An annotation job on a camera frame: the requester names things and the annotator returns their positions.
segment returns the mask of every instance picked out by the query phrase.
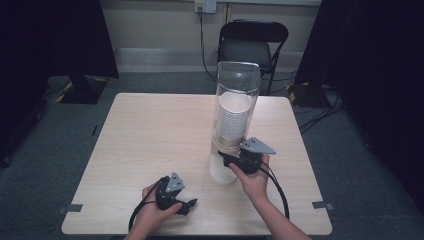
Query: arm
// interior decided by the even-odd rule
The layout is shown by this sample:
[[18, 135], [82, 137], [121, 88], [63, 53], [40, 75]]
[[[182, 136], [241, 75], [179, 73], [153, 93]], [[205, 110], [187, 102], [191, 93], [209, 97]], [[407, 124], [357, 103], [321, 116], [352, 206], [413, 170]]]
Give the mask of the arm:
[[[264, 163], [269, 164], [269, 155], [262, 156]], [[264, 220], [272, 236], [277, 240], [311, 239], [302, 230], [290, 222], [268, 199], [266, 186], [268, 176], [262, 171], [246, 175], [235, 164], [230, 164], [231, 170], [240, 179], [243, 190], [249, 197], [256, 211]]]
[[[152, 185], [143, 189], [143, 198], [151, 188]], [[134, 225], [125, 237], [125, 240], [146, 239], [153, 231], [159, 228], [166, 218], [178, 212], [178, 210], [182, 207], [181, 203], [177, 203], [166, 210], [160, 210], [156, 205], [156, 189], [152, 192], [152, 194], [150, 194], [146, 202], [151, 203], [147, 203], [140, 209]]]

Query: clear plastic cylinder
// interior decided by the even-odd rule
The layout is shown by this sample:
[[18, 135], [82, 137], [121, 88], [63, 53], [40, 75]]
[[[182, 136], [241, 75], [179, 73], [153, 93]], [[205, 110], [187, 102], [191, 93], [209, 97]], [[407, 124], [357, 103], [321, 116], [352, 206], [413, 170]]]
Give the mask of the clear plastic cylinder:
[[261, 75], [257, 64], [218, 63], [215, 114], [212, 125], [210, 172], [221, 183], [236, 179], [224, 167], [218, 151], [237, 155], [246, 140], [260, 91]]

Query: wooden table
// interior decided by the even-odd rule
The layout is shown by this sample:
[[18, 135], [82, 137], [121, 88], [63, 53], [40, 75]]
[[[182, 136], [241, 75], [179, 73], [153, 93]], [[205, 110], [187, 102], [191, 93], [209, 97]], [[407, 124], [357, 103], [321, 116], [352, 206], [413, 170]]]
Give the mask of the wooden table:
[[[68, 212], [65, 234], [128, 232], [128, 220], [141, 192], [175, 171], [186, 188], [183, 201], [197, 198], [187, 216], [167, 219], [154, 235], [269, 235], [237, 179], [229, 185], [209, 173], [215, 95], [122, 93], [116, 96]], [[332, 230], [302, 137], [289, 101], [259, 97], [248, 137], [277, 151], [270, 167], [283, 188], [291, 221], [307, 234]], [[284, 212], [274, 184], [271, 201]]]

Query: gray carpet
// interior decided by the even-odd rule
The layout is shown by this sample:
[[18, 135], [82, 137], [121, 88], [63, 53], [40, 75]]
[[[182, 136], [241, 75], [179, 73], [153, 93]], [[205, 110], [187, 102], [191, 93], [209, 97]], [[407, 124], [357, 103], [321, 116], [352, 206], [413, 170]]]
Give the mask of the gray carpet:
[[[72, 201], [114, 97], [120, 92], [215, 94], [216, 88], [202, 72], [122, 73], [120, 78], [108, 83], [96, 105], [55, 103], [60, 92], [46, 97], [41, 120], [11, 155], [11, 166], [0, 169], [0, 239], [122, 238], [66, 236], [64, 215], [56, 214]], [[51, 78], [51, 90], [66, 81]], [[335, 100], [335, 91], [327, 94]], [[323, 110], [293, 111], [302, 125]], [[333, 232], [314, 239], [423, 239], [422, 215], [391, 170], [366, 147], [361, 128], [345, 110], [318, 122], [303, 139], [323, 198], [335, 206], [329, 212]]]

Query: white cup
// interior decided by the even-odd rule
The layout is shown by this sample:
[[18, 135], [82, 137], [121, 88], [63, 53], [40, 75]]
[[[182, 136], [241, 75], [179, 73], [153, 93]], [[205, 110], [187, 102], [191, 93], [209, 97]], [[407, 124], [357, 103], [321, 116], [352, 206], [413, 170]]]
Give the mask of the white cup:
[[217, 133], [229, 140], [244, 136], [251, 107], [250, 97], [243, 93], [225, 92], [219, 99]]

